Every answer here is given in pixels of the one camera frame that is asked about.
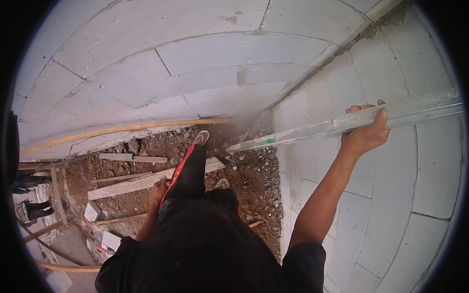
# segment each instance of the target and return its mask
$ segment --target dirt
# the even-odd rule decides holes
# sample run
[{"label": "dirt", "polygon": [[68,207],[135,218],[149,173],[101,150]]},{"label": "dirt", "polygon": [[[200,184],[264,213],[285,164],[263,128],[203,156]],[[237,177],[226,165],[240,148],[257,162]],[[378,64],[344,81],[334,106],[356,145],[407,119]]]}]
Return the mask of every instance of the dirt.
[{"label": "dirt", "polygon": [[[238,143],[246,133],[246,128],[233,124],[194,125],[177,131],[151,135],[143,139],[121,143],[116,147],[90,153],[82,161],[70,163],[65,170],[58,172],[61,193],[66,197],[69,212],[76,215],[72,223],[77,225],[83,239],[91,237],[95,246],[100,246],[103,231],[110,231],[119,236],[135,237],[143,221],[89,227],[83,215],[88,202],[87,192],[92,189],[112,185],[120,181],[91,183],[92,179],[102,179],[148,171],[162,171],[176,167],[183,158],[185,150],[192,144],[200,130],[210,131],[211,136],[205,145],[207,157],[218,157],[226,167],[205,174],[205,186],[212,190],[215,183],[226,177],[239,200],[240,217],[247,224],[261,221],[253,228],[269,246],[280,261],[280,220],[283,215],[280,198],[279,166],[275,148],[244,151],[231,155],[226,147]],[[247,140],[273,132],[269,114],[261,116],[251,129]],[[144,162],[125,162],[99,159],[100,152],[133,153],[140,156],[167,157],[165,164]],[[122,195],[95,200],[102,210],[98,220],[114,219],[145,213],[148,210],[151,189],[142,189]],[[98,263],[106,259],[98,251],[93,252]]]}]

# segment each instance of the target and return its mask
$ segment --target construction site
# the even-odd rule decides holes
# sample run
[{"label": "construction site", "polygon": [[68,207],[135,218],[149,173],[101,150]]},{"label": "construction site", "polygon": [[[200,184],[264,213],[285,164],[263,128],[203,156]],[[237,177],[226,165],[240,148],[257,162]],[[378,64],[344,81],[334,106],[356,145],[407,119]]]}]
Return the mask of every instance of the construction site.
[{"label": "construction site", "polygon": [[[23,59],[12,111],[19,173],[35,181],[13,200],[52,290],[97,292],[101,265],[137,236],[153,185],[202,130],[206,190],[226,178],[239,217],[282,264],[340,136],[386,107],[389,138],[359,158],[322,243],[323,290],[418,292],[447,244],[466,164],[456,79],[419,8],[163,2],[61,0]],[[28,202],[50,208],[22,221]]]}]

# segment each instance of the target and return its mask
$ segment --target flip-flop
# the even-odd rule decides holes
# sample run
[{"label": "flip-flop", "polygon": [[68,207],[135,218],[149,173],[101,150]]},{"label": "flip-flop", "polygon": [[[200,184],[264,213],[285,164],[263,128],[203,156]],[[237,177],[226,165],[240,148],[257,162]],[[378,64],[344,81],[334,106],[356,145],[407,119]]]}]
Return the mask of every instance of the flip-flop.
[{"label": "flip-flop", "polygon": [[220,186],[223,187],[223,188],[221,188],[221,189],[227,189],[228,187],[227,187],[226,185],[228,185],[228,187],[229,187],[228,179],[222,178],[222,179],[218,180],[217,184],[215,184],[215,187],[214,187],[213,189],[217,189],[217,188],[220,187]]},{"label": "flip-flop", "polygon": [[202,143],[201,144],[204,145],[208,141],[208,138],[210,137],[210,132],[208,132],[207,130],[202,130],[201,132],[199,132],[197,134],[194,141],[196,141],[196,139],[198,139],[199,137],[202,137]]}]

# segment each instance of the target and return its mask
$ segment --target sandal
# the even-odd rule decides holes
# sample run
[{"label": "sandal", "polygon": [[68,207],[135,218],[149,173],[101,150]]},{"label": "sandal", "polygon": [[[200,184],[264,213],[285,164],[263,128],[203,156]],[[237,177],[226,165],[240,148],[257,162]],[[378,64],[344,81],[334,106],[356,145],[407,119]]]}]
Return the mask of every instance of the sandal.
[{"label": "sandal", "polygon": [[201,132],[197,134],[194,141],[196,141],[199,137],[202,137],[201,145],[203,146],[208,141],[208,138],[210,137],[210,132],[208,132],[207,130],[202,130]]},{"label": "sandal", "polygon": [[228,183],[228,179],[222,178],[220,179],[217,184],[215,184],[215,187],[213,189],[217,189],[218,187],[222,186],[220,189],[227,189],[230,187],[230,184]]}]

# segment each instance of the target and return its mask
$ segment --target forearm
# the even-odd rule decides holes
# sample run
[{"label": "forearm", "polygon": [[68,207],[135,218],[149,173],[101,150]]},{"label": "forearm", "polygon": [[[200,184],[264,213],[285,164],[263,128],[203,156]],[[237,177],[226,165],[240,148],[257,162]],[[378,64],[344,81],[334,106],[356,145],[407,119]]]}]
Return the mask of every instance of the forearm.
[{"label": "forearm", "polygon": [[147,215],[145,217],[145,221],[140,230],[138,230],[135,240],[137,240],[138,242],[143,242],[147,241],[150,238],[150,236],[155,231],[156,220],[158,219],[158,212],[158,206],[150,205],[150,208],[148,209]]},{"label": "forearm", "polygon": [[344,148],[339,150],[329,171],[298,215],[289,247],[304,241],[323,242],[359,157]]}]

